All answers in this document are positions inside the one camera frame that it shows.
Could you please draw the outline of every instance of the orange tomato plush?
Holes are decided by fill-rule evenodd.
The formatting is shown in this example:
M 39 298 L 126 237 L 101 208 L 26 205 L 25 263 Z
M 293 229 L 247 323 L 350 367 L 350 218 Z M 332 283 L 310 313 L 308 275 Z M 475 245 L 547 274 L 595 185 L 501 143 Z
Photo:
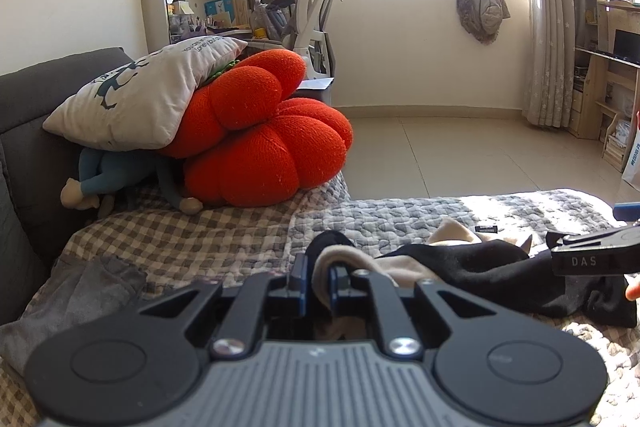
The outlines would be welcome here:
M 288 50 L 241 61 L 197 90 L 162 153 L 187 158 L 184 181 L 200 201 L 266 206 L 329 181 L 353 141 L 349 121 L 317 100 L 286 100 L 305 63 Z

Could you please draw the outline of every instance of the sofa backrest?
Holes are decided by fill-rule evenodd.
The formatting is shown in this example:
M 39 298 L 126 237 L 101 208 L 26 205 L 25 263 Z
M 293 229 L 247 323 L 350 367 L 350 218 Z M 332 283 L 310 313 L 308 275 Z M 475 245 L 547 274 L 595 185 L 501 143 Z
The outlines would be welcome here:
M 0 76 L 0 165 L 20 223 L 47 267 L 95 211 L 62 207 L 60 190 L 78 179 L 81 147 L 43 131 L 42 122 L 84 84 L 130 60 L 121 48 L 107 48 Z

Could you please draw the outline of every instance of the tiled floor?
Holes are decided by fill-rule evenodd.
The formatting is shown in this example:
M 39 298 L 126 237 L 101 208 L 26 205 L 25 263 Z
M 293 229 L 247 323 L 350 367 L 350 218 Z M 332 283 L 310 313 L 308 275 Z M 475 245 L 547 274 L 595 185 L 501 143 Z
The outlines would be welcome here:
M 602 144 L 524 120 L 358 118 L 344 177 L 354 199 L 574 188 L 609 204 L 640 192 L 600 158 Z

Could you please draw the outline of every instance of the computer monitor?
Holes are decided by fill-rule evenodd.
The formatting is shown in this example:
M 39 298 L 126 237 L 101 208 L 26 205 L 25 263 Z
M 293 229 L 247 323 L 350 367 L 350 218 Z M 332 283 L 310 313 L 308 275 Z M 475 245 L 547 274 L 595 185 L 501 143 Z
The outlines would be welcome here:
M 628 62 L 640 63 L 640 34 L 616 30 L 613 54 Z

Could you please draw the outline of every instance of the silver bolt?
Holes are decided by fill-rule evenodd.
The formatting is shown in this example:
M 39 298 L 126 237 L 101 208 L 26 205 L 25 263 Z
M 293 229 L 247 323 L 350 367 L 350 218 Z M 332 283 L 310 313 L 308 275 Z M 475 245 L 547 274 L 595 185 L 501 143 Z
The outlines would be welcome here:
M 244 351 L 244 342 L 238 339 L 218 339 L 213 350 L 219 355 L 239 355 Z
M 389 350 L 394 355 L 414 355 L 420 350 L 420 342 L 409 337 L 398 337 L 389 342 Z

